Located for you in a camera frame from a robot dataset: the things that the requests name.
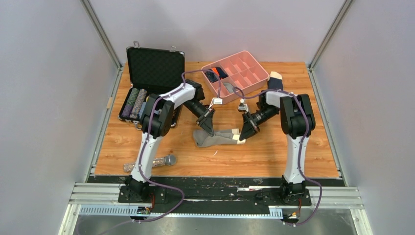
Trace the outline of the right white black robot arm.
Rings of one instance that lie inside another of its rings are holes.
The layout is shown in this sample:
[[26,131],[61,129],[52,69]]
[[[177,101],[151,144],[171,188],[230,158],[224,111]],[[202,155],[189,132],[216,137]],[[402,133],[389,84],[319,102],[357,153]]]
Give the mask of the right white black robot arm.
[[282,90],[262,91],[258,110],[242,114],[243,126],[239,139],[246,140],[260,131],[260,125],[275,115],[280,115],[280,125],[287,138],[287,162],[281,178],[278,197],[285,204],[292,204],[305,196],[306,177],[303,172],[306,147],[315,118],[309,95],[295,95]]

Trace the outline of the grey underwear white waistband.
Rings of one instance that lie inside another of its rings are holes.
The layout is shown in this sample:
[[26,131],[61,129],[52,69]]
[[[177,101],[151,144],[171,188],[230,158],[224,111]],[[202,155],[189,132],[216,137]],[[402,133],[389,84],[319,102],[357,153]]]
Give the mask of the grey underwear white waistband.
[[224,144],[244,144],[246,140],[240,140],[239,129],[228,129],[216,131],[210,136],[204,130],[195,130],[192,133],[193,140],[197,147],[210,147]]

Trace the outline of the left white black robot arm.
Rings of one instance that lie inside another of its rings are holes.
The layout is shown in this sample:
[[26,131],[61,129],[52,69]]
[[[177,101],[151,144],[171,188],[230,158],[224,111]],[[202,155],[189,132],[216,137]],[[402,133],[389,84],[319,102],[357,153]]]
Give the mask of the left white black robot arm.
[[120,188],[121,203],[142,203],[150,196],[153,161],[162,139],[171,129],[173,113],[181,105],[197,117],[196,123],[209,136],[214,136],[215,110],[203,105],[205,98],[201,84],[186,80],[165,94],[151,94],[141,115],[142,137],[139,154],[130,175]]

